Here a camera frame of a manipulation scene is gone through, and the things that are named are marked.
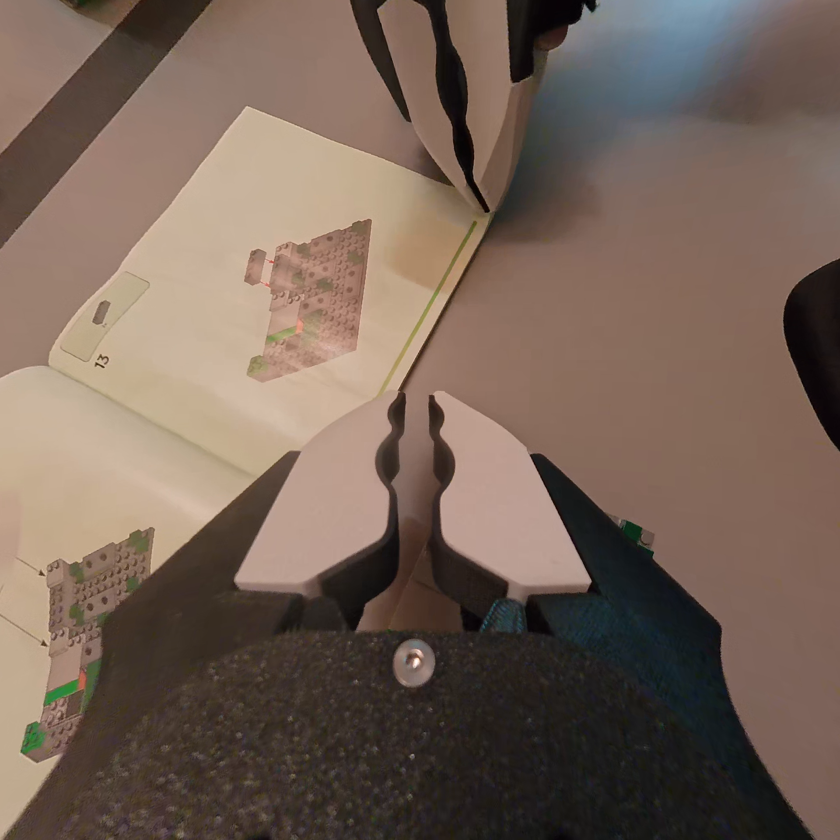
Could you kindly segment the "grey green brick plate build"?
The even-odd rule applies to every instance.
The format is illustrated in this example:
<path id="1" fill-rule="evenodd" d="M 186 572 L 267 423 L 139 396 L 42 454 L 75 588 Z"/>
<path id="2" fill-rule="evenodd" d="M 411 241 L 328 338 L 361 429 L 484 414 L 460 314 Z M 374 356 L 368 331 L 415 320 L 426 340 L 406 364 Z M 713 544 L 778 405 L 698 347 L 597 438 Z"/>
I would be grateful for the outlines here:
<path id="1" fill-rule="evenodd" d="M 654 558 L 655 535 L 651 531 L 645 530 L 636 523 L 615 516 L 612 513 L 607 513 L 606 515 L 618 527 L 627 540 L 644 553 L 646 557 L 651 560 Z"/>

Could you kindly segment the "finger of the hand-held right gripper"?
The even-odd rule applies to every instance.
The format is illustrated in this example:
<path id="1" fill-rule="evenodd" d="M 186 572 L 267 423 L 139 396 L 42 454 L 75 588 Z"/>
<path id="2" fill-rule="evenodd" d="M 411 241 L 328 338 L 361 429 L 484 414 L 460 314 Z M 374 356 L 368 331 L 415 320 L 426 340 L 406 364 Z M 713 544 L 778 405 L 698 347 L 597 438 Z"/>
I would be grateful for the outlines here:
<path id="1" fill-rule="evenodd" d="M 352 1 L 364 47 L 392 99 L 450 184 L 489 212 L 474 177 L 464 64 L 444 1 Z"/>
<path id="2" fill-rule="evenodd" d="M 516 169 L 545 53 L 529 2 L 436 4 L 436 92 L 443 126 L 436 162 L 477 213 L 502 204 Z"/>

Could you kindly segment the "grey desk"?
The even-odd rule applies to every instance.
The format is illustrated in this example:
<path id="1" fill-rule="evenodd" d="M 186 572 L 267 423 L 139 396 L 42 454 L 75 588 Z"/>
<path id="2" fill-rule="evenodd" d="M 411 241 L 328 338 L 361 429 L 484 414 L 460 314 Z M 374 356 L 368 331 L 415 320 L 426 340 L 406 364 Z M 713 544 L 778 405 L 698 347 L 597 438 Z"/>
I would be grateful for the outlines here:
<path id="1" fill-rule="evenodd" d="M 349 2 L 211 2 L 26 219 L 2 210 L 2 374 L 46 361 L 245 106 L 438 177 Z M 818 838 L 838 838 L 838 452 L 782 311 L 836 258 L 838 2 L 600 2 L 407 383 L 398 479 L 412 567 L 445 390 L 652 530 Z"/>

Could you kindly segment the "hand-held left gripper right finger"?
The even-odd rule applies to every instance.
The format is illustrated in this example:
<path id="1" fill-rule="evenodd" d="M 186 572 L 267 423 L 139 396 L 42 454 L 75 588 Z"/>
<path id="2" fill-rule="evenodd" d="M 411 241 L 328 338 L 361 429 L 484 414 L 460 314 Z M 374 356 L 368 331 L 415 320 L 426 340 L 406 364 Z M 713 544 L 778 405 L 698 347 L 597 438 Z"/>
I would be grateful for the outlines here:
<path id="1" fill-rule="evenodd" d="M 446 392 L 429 396 L 428 422 L 437 588 L 473 614 L 502 599 L 588 592 L 592 578 L 526 446 Z"/>

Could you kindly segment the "brick instruction booklet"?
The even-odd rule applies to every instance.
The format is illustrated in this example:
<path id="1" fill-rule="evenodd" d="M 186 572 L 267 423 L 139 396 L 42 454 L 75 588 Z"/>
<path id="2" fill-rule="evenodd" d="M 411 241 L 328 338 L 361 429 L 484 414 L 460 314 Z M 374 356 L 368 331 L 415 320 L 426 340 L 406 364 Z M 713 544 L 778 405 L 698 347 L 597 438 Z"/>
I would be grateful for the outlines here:
<path id="1" fill-rule="evenodd" d="M 236 118 L 2 377 L 2 825 L 64 752 L 111 613 L 281 456 L 402 385 L 487 231 L 456 190 Z"/>

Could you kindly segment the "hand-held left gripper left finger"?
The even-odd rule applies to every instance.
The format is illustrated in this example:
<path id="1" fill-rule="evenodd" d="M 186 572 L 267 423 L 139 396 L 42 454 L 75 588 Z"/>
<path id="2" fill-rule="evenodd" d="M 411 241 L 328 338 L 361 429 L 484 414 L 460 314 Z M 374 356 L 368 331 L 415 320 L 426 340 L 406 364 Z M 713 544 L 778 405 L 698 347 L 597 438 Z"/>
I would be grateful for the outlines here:
<path id="1" fill-rule="evenodd" d="M 403 392 L 384 392 L 303 447 L 234 577 L 239 590 L 324 596 L 358 627 L 399 570 L 405 408 Z"/>

